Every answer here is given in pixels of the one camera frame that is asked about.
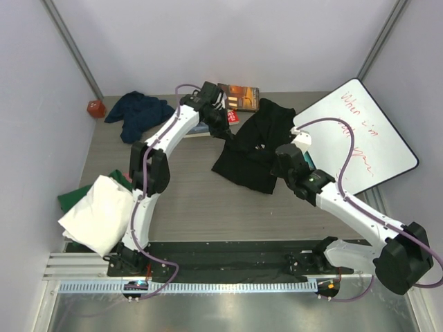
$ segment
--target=red cube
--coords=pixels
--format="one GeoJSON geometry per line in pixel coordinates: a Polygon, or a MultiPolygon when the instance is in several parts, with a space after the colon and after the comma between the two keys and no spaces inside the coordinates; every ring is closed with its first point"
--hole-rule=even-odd
{"type": "Polygon", "coordinates": [[[106,114],[106,107],[101,100],[93,100],[88,104],[88,113],[93,118],[104,118],[106,114]]]}

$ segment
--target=orange book cover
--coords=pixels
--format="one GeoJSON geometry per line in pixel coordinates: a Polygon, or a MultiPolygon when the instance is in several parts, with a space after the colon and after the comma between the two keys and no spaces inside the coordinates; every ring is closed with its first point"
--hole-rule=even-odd
{"type": "Polygon", "coordinates": [[[258,110],[258,88],[222,83],[219,83],[218,86],[226,94],[226,109],[247,112],[256,112],[258,110]]]}

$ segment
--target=black cloth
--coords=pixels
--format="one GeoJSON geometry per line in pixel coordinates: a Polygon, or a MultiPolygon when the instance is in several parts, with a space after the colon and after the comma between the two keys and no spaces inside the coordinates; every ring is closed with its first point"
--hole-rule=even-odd
{"type": "Polygon", "coordinates": [[[291,142],[294,109],[262,98],[260,109],[225,142],[213,171],[228,180],[265,194],[272,194],[277,178],[271,175],[275,149],[291,142]]]}
{"type": "Polygon", "coordinates": [[[123,120],[120,135],[125,143],[134,143],[141,139],[148,129],[165,122],[174,114],[174,109],[166,100],[149,97],[137,91],[122,96],[105,119],[107,123],[123,120]]]}

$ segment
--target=blue object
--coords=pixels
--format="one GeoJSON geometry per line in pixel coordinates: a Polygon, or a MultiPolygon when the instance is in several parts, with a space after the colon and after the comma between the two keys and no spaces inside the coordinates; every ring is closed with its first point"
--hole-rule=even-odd
{"type": "Polygon", "coordinates": [[[120,137],[123,142],[132,144],[140,140],[145,131],[165,122],[172,114],[174,109],[166,100],[133,91],[117,101],[105,122],[114,123],[123,120],[120,137]]]}

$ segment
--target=white cloth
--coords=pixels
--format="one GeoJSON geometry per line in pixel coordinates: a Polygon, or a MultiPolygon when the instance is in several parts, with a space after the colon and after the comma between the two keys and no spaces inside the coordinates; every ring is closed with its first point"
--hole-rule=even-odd
{"type": "Polygon", "coordinates": [[[65,229],[65,237],[103,257],[123,237],[131,210],[131,192],[114,179],[100,175],[87,195],[58,222],[65,229]]]}

